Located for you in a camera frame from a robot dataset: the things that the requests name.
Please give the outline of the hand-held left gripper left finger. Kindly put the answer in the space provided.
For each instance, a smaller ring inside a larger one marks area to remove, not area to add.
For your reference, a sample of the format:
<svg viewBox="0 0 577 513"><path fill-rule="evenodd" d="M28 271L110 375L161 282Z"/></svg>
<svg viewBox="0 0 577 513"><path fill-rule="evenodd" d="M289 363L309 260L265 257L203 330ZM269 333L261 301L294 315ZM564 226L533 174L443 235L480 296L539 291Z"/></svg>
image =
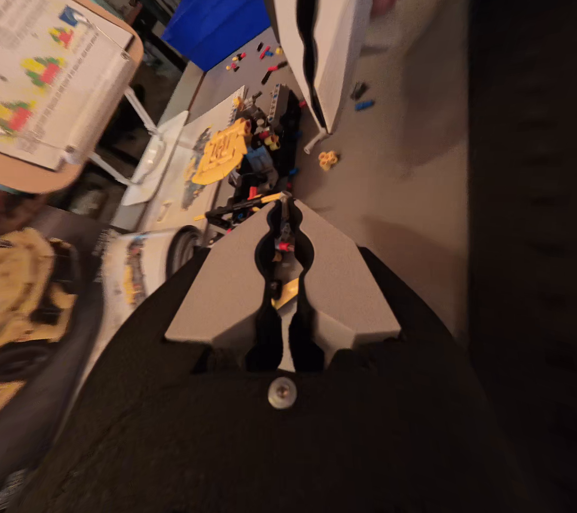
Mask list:
<svg viewBox="0 0 577 513"><path fill-rule="evenodd" d="M220 239L193 280L165 338L232 353L248 371L275 371L282 325L272 305L281 201L267 203Z"/></svg>

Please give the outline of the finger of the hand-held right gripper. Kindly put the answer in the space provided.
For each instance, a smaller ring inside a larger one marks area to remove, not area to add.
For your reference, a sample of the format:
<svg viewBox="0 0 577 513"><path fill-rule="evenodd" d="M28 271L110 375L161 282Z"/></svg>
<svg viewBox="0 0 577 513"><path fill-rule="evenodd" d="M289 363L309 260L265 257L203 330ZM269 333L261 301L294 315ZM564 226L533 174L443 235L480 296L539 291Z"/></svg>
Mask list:
<svg viewBox="0 0 577 513"><path fill-rule="evenodd" d="M314 39L319 0L264 0L270 25L285 51L308 108L321 134L328 134L327 121L314 85L319 50Z"/></svg>
<svg viewBox="0 0 577 513"><path fill-rule="evenodd" d="M313 102L327 134L335 131L348 98L371 7L372 0L316 0Z"/></svg>

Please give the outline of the grey desk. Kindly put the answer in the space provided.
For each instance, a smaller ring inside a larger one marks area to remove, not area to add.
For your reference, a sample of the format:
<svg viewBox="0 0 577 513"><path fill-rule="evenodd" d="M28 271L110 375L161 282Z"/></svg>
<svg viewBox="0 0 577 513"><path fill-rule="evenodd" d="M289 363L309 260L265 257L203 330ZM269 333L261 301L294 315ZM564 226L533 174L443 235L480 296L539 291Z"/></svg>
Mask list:
<svg viewBox="0 0 577 513"><path fill-rule="evenodd" d="M467 341L468 0L403 0L391 48L368 50L334 136L297 148L294 195L369 248ZM320 152L340 161L321 170Z"/></svg>

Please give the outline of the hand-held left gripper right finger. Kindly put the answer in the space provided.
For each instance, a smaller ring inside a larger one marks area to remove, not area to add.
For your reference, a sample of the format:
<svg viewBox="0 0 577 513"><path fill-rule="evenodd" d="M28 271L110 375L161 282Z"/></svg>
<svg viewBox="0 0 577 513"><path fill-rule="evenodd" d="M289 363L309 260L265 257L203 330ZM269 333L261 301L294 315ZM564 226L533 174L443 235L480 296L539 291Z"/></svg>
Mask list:
<svg viewBox="0 0 577 513"><path fill-rule="evenodd" d="M400 336L395 317L357 244L302 201L288 202L298 276L289 325L296 371L322 371L340 350Z"/></svg>

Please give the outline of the open instruction booklet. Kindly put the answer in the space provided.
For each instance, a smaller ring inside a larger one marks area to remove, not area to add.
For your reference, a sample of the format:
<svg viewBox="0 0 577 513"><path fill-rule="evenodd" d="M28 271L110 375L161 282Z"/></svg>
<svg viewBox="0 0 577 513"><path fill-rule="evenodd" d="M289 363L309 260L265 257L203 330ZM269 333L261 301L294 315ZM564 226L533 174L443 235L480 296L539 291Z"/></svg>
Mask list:
<svg viewBox="0 0 577 513"><path fill-rule="evenodd" d="M142 185L127 199L145 200L140 225L130 234L109 237L103 258L107 313L124 321L192 256L204 240L207 223L195 218L213 207L220 185L193 182L206 144L228 127L241 86L194 120L183 112L163 124L166 149Z"/></svg>

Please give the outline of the scattered small toy pins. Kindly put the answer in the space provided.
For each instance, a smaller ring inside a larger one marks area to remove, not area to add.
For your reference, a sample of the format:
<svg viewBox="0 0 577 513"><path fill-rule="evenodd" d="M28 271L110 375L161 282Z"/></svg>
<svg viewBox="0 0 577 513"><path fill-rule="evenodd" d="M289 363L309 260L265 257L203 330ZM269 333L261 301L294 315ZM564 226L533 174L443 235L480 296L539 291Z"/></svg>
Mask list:
<svg viewBox="0 0 577 513"><path fill-rule="evenodd" d="M284 56L285 53L281 46L272 49L269 44L264 42L259 42L256 47L256 52L258 53L258 60L260 62L264 62L266 60L271 60L270 65L267 67L266 72L264 73L261 84L265 86L270 77L275 74L276 72L288 68L289 64L288 61L283 59L280 60L281 56ZM237 52L233 55L230 59L230 62L226 65L227 71L237 72L240 70L240 64L247 58L247 52Z"/></svg>

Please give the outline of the blue plastic bin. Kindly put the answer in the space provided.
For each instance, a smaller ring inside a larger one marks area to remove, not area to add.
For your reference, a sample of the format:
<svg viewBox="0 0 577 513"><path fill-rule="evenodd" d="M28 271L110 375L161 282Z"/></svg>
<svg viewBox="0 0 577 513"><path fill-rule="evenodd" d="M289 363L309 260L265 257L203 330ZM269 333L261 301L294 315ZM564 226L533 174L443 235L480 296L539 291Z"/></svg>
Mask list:
<svg viewBox="0 0 577 513"><path fill-rule="evenodd" d="M161 39L208 71L269 26L264 0L181 0Z"/></svg>

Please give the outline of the toy car chassis model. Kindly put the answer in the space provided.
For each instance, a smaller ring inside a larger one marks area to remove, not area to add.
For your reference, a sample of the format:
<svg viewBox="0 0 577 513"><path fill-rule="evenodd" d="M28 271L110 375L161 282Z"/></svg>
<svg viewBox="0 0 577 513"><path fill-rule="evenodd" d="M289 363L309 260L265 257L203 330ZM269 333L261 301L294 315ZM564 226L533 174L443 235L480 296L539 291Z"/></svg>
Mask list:
<svg viewBox="0 0 577 513"><path fill-rule="evenodd" d="M226 180L233 188L224 206L194 218L219 230L210 244L231 233L265 204L284 201L294 192L300 122L307 102L286 84L276 84L265 112L257 105L261 95L259 91L246 97L242 91L235 96L226 128L210 136L199 160L191 164L191 181L198 187Z"/></svg>

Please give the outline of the toy car set box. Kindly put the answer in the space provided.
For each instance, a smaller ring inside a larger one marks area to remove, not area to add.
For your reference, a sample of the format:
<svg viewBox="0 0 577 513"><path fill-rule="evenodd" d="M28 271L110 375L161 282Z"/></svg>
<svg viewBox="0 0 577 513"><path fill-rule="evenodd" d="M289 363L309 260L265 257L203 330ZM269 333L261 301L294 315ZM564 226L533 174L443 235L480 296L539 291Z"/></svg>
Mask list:
<svg viewBox="0 0 577 513"><path fill-rule="evenodd" d="M36 468L62 429L102 323L100 269L117 235L45 207L1 236L1 482Z"/></svg>

